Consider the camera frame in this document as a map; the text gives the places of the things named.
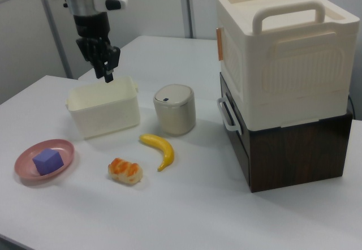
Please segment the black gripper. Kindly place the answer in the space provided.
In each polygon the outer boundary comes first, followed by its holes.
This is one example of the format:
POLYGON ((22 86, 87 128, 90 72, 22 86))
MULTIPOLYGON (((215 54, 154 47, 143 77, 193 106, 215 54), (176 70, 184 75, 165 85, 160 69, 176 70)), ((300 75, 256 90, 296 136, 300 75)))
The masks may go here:
POLYGON ((105 46, 106 43, 110 44, 107 13, 101 12, 91 16, 74 15, 74 21, 80 36, 76 43, 84 59, 89 62, 93 60, 96 78, 104 77, 106 83, 113 81, 113 72, 119 63, 120 48, 105 46))

